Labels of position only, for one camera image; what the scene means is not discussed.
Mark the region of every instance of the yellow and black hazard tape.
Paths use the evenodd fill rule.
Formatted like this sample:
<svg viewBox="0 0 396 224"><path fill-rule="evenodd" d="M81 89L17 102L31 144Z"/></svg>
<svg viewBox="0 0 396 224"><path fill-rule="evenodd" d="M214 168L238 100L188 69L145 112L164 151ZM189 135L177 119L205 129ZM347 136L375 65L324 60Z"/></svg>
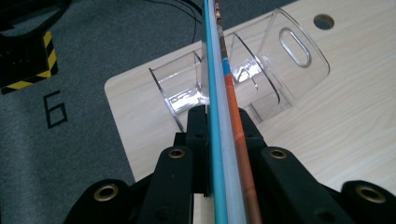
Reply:
<svg viewBox="0 0 396 224"><path fill-rule="evenodd" d="M28 78L25 78L23 80L19 80L15 83L9 84L5 87L1 88L1 93L7 94L13 91L17 91L20 89L23 89L25 87L31 86L34 83L37 83L38 81L41 81L43 79L52 77L53 75L58 73L58 64L56 62L56 54L55 54L55 49L53 47L52 43L52 34L51 32L46 32L43 36L43 43L47 52L47 64L48 64L48 70L41 72L37 75L30 76Z"/></svg>

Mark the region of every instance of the light wood tabletop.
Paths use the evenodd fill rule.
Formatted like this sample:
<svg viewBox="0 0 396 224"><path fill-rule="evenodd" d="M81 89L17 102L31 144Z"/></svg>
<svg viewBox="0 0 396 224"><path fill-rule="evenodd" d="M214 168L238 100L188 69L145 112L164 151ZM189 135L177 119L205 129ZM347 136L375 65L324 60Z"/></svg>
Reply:
<svg viewBox="0 0 396 224"><path fill-rule="evenodd" d="M291 108L257 125L267 145L293 152L330 188L361 179L396 194L396 1L301 0L282 8L315 40L331 72ZM318 14L331 16L334 27L316 27ZM195 43L106 83L136 181L153 172L179 132L149 68L200 47Z"/></svg>

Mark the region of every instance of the oval slot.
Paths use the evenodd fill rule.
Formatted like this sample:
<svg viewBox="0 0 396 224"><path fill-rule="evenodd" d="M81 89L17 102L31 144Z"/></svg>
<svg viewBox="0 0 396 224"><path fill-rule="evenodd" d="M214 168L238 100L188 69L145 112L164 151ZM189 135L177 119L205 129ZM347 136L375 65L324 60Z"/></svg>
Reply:
<svg viewBox="0 0 396 224"><path fill-rule="evenodd" d="M280 31L279 40L283 49L298 66L306 68L311 64L311 53L303 41L290 28L285 27Z"/></svg>

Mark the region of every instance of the metal screw hole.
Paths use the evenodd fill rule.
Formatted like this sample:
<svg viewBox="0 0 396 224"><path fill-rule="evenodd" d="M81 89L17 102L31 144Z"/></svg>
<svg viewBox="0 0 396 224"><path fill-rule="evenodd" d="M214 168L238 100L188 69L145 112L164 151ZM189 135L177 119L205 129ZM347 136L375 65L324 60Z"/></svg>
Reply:
<svg viewBox="0 0 396 224"><path fill-rule="evenodd" d="M387 200L381 192L369 186L359 185L356 187L356 192L363 199L372 203L384 203Z"/></svg>
<svg viewBox="0 0 396 224"><path fill-rule="evenodd" d="M107 202L117 196L119 187L115 184L103 185L93 194L93 198L98 202Z"/></svg>
<svg viewBox="0 0 396 224"><path fill-rule="evenodd" d="M270 155L274 158L277 159L285 159L288 155L286 154L286 152L279 150L279 149L273 149L270 151Z"/></svg>
<svg viewBox="0 0 396 224"><path fill-rule="evenodd" d="M332 223L335 222L335 216L332 212L324 209L324 208L319 208L315 215L322 221L325 223Z"/></svg>
<svg viewBox="0 0 396 224"><path fill-rule="evenodd" d="M173 159L182 158L186 155L186 152L183 149L172 149L168 152L168 156Z"/></svg>

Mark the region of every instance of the black cable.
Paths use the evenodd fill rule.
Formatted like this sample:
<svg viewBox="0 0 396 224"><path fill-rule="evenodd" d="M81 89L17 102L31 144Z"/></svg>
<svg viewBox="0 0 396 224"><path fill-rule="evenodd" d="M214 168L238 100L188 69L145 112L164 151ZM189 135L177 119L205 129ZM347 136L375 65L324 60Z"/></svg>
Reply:
<svg viewBox="0 0 396 224"><path fill-rule="evenodd" d="M150 2L150 3L156 3L156 4L163 4L163 5L166 5L166 6L169 6L169 7L175 7L175 8L177 8L177 9L179 9L180 11L186 13L186 14L187 14L188 16L190 16L191 18L193 18L193 19L194 19L194 32L193 32L193 35L192 35L192 41L191 41L191 43L194 43L195 34L196 34L197 22L199 22L200 24L202 24L202 22L201 22L201 21L198 21L198 19L197 19L196 16L195 16L195 12L192 10L192 8L190 8L189 6L186 5L186 4L190 4L190 3L187 3L185 0L175 0L176 2L182 4L184 7L187 7L187 8L192 12L192 15L191 15L189 12L185 11L183 8L178 7L178 6L175 6L175 5L170 4L170 3L158 2L158 1L154 1L154 0L144 0L144 1Z"/></svg>
<svg viewBox="0 0 396 224"><path fill-rule="evenodd" d="M200 7L198 7L195 3L193 3L191 0L182 0L183 2L189 4L192 6L201 16L202 16L202 10Z"/></svg>
<svg viewBox="0 0 396 224"><path fill-rule="evenodd" d="M195 17L195 12L189 6L187 6L184 2L180 2L180 0L175 0L175 1L179 2L180 4L184 5L187 8L189 8L190 11L192 12L192 15L194 15L194 18L195 18L195 20L194 20L194 33L192 34L192 41L191 41L191 43L194 43L195 33L196 33L196 30L197 30L197 18Z"/></svg>
<svg viewBox="0 0 396 224"><path fill-rule="evenodd" d="M144 1L146 1L146 2L150 2L150 3L157 3L157 4L163 4L163 5L167 5L167 6L169 6L169 7L175 7L175 8L177 8L177 9L179 9L180 11L182 11L182 12L184 12L184 13L186 13L188 16L190 16L191 18L193 18L194 20L196 20L196 18L194 18L190 13L188 13L187 11L185 11L183 8L181 8L181 7L177 7L177 6L175 6L175 5L172 5L172 4L170 4L170 3L165 3L165 2L157 2L157 1L154 1L154 0L144 0Z"/></svg>
<svg viewBox="0 0 396 224"><path fill-rule="evenodd" d="M61 8L59 11L57 11L55 14L53 14L51 17L43 21L39 26L37 26L35 29L32 31L24 34L24 35L17 35L17 36L4 36L0 34L0 39L16 39L16 38L26 38L30 37L32 35L43 35L53 24L55 24L56 21L58 21L62 15L66 12L66 10L69 8L70 4L72 3L72 0L63 0L61 4Z"/></svg>

